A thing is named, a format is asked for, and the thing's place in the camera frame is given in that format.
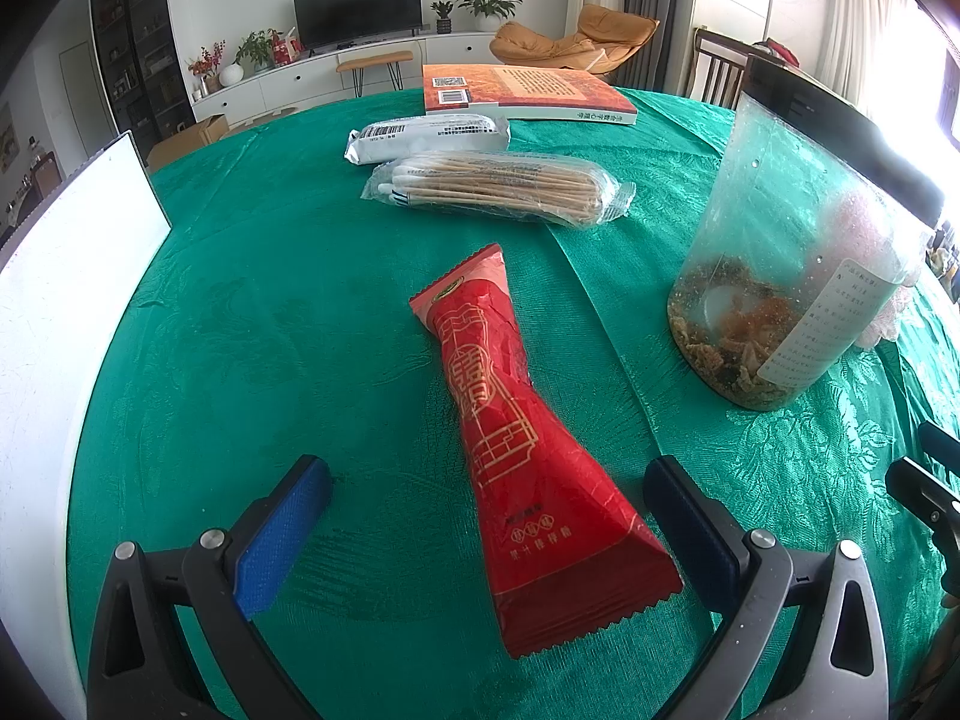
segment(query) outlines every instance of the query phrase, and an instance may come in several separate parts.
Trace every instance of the red flowers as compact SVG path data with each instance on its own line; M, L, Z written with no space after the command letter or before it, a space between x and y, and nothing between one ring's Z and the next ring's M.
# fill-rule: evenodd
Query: red flowers
M195 59L187 69L194 76L214 76L217 68L220 66L220 60L224 58L224 48L227 47L227 41L221 40L213 44L213 52L210 52L205 46L200 47L200 59Z

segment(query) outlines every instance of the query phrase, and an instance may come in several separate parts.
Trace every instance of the white vase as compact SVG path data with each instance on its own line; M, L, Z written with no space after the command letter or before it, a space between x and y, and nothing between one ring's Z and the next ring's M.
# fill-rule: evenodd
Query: white vase
M477 16L477 29L481 32L496 32L503 23L499 16L487 16L483 13Z
M233 84L239 83L243 80L243 68L240 65L234 62L232 65L227 65L220 71L220 82L224 86L232 86Z

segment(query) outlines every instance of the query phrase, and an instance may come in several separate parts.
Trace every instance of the clear plastic container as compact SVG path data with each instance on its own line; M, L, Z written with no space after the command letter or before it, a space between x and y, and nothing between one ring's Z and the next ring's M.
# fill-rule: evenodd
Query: clear plastic container
M781 408L915 278L942 207L850 105L752 60L667 301L680 352L734 403Z

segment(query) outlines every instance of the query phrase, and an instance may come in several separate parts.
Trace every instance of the barcode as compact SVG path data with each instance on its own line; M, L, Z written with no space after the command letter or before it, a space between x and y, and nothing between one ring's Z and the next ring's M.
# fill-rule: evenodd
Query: barcode
M386 124L382 127L367 127L361 138L376 138L377 135L395 135L397 132L403 132L403 124Z
M440 105L456 105L457 103L467 102L466 89L442 89L437 94L440 97Z

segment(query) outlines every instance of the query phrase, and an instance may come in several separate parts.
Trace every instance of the tv stand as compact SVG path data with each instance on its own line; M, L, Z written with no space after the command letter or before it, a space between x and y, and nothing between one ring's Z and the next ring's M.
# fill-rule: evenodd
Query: tv stand
M453 32L445 35L422 34L411 38L409 32L386 40L356 41L353 47L338 50L333 45L306 49L301 59L275 67L255 76L245 77L232 86L214 92L192 103L198 121L224 114L227 123L236 127L271 111L284 108L312 108L314 105L348 100L359 93L350 78L337 73L347 63L368 63L371 57L409 52L413 59L404 59L401 71L396 67L371 65L363 79L364 95L378 94L401 87L422 84L422 65L499 64L488 44L486 32ZM356 87L360 86L357 77Z

